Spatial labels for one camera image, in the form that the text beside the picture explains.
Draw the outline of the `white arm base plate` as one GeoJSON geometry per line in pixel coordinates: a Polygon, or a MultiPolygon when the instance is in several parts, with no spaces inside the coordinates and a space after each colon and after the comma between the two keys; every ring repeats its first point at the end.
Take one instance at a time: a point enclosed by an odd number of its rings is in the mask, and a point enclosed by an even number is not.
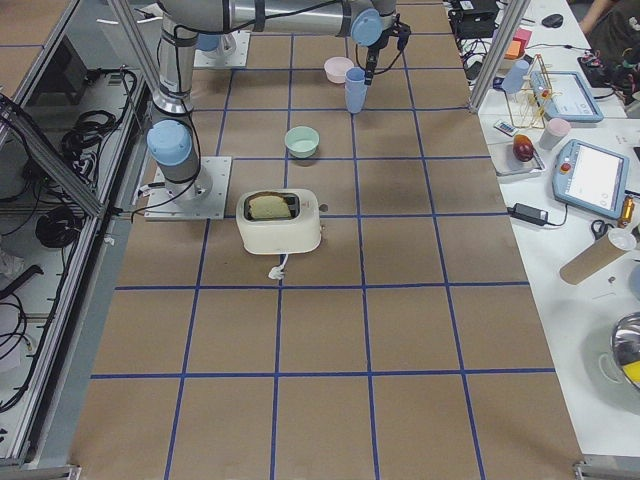
{"type": "Polygon", "coordinates": [[[245,68],[248,60],[250,33],[200,34],[196,43],[195,69],[245,68]]]}

